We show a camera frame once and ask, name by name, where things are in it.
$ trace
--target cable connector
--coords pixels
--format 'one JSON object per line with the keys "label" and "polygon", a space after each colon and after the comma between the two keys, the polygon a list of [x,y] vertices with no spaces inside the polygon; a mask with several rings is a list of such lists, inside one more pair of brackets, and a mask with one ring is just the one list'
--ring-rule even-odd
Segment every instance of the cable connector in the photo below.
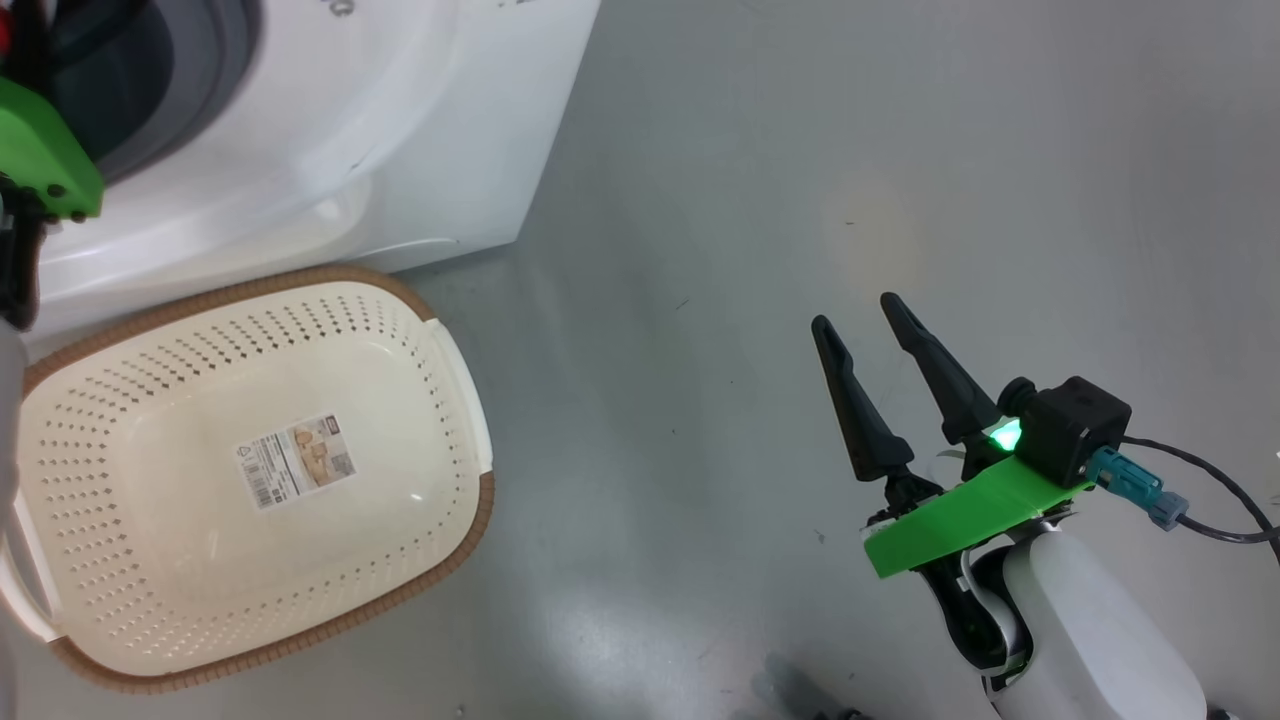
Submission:
{"label": "cable connector", "polygon": [[1089,459],[1085,477],[1100,488],[1142,507],[1151,521],[1169,532],[1190,506],[1187,498],[1165,492],[1165,482],[1142,465],[1110,447],[1102,447]]}

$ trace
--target gray floor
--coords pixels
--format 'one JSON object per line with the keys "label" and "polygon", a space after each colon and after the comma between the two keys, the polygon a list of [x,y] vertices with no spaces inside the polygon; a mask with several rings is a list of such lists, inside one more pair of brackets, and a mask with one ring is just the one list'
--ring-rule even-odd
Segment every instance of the gray floor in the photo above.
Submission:
{"label": "gray floor", "polygon": [[[406,275],[489,414],[499,498],[474,559],[319,648],[156,700],[14,639],[22,716],[767,720],[801,717],[771,684],[804,675],[808,700],[886,719],[989,717],[920,580],[878,582],[860,552],[879,497],[850,478],[809,319],[920,456],[938,418],[884,290],[989,391],[1085,375],[1135,433],[1280,493],[1277,15],[605,0],[522,238]],[[1208,694],[1280,714],[1266,550],[1082,509],[1069,528]]]}

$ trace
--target white plastic basket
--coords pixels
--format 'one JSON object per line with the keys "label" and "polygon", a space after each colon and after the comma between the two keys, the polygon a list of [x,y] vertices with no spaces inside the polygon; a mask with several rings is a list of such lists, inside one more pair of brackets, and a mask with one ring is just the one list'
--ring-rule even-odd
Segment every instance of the white plastic basket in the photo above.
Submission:
{"label": "white plastic basket", "polygon": [[[452,571],[488,524],[471,377],[384,275],[324,268],[200,296],[46,359],[27,384],[15,518],[47,612],[8,548],[0,591],[116,689],[319,642]],[[271,462],[269,486],[306,487],[264,498]]]}

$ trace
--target white handle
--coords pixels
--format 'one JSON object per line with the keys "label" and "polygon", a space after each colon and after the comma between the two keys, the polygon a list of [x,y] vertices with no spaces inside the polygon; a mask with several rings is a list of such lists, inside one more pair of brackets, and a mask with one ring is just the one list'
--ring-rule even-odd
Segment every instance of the white handle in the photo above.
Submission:
{"label": "white handle", "polygon": [[493,441],[489,439],[489,424],[485,423],[484,407],[480,407],[480,393],[476,392],[476,383],[471,379],[471,370],[467,369],[466,361],[462,360],[462,351],[458,350],[458,343],[453,342],[449,328],[444,327],[435,318],[428,320],[426,327],[440,338],[440,350],[444,351],[444,360],[449,364],[449,370],[453,372],[453,379],[457,380],[458,389],[462,391],[462,402],[466,404],[467,416],[471,419],[471,436],[476,443],[480,473],[488,473],[493,470]]}
{"label": "white handle", "polygon": [[[31,550],[32,562],[36,565],[36,574],[40,575],[40,582],[45,584],[46,588],[52,587],[49,578],[49,566],[45,562],[45,556],[40,551],[38,539],[31,532],[31,511],[27,509],[27,501],[23,500],[22,492],[18,492],[18,497],[13,502],[13,515],[10,516],[13,523],[18,524],[22,530],[23,538],[27,541],[27,546]],[[0,548],[0,596],[4,596],[5,605],[13,612],[14,618],[22,623],[27,632],[36,635],[37,638],[45,641],[46,643],[54,642],[63,637],[54,629],[52,620],[47,618],[44,610],[36,605],[36,601],[31,596],[31,591],[27,589],[27,584],[22,580],[22,575],[18,573],[18,565],[13,560],[13,552],[9,548],[9,541],[6,537],[0,537],[4,547]],[[58,606],[58,598],[55,593],[46,592],[49,602],[51,606]]]}

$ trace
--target green bracket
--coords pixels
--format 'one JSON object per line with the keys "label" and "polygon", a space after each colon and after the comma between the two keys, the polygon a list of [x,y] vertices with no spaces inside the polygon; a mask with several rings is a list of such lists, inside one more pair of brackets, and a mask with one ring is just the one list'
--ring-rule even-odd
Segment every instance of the green bracket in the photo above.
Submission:
{"label": "green bracket", "polygon": [[876,574],[888,578],[1038,518],[1091,484],[1064,489],[1009,457],[899,518],[867,538],[863,548]]}
{"label": "green bracket", "polygon": [[0,173],[32,188],[51,215],[83,219],[102,211],[102,174],[61,115],[6,78],[0,78]]}

